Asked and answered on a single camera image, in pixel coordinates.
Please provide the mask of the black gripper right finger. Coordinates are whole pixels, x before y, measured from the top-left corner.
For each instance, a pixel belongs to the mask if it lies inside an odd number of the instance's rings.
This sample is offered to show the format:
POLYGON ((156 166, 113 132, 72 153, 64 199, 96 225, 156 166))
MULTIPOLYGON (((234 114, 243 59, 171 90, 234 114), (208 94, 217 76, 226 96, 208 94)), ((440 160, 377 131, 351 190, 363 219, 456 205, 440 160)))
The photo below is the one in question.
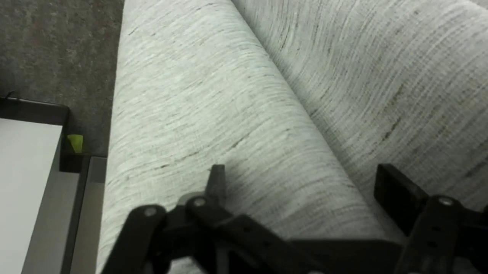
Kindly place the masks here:
POLYGON ((408 237, 395 274, 455 274, 458 257, 488 274, 488 208, 429 195, 394 164, 377 167, 374 196, 408 237))

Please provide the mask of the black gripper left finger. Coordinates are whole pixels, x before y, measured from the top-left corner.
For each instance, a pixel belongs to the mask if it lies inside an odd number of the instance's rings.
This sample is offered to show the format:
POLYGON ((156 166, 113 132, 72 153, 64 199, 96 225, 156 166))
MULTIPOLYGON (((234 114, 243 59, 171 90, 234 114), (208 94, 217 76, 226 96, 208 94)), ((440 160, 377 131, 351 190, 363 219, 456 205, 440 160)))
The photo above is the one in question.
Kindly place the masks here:
POLYGON ((191 258, 205 274, 325 274, 325 266, 247 214, 225 204, 226 167, 211 169, 206 188, 183 195, 167 211, 133 208, 103 274, 170 274, 173 262, 191 258))

